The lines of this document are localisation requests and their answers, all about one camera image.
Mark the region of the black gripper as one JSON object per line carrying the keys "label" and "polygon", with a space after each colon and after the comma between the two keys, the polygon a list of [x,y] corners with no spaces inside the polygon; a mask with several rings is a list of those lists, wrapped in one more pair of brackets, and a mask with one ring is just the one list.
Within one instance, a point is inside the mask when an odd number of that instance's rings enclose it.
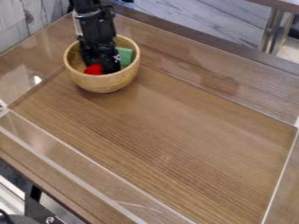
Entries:
{"label": "black gripper", "polygon": [[97,41],[87,40],[83,35],[77,37],[86,65],[91,66],[101,63],[105,74],[113,74],[121,70],[121,54],[117,49],[115,37],[117,35],[113,35]]}

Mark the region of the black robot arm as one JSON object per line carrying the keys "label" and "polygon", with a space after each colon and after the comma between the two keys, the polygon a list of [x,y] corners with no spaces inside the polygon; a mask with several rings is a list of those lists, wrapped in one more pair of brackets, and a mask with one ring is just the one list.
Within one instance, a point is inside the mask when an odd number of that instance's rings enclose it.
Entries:
{"label": "black robot arm", "polygon": [[75,21],[82,34],[78,35],[81,56],[87,67],[98,65],[103,74],[121,71],[121,55],[115,37],[118,36],[113,5],[101,0],[71,0]]}

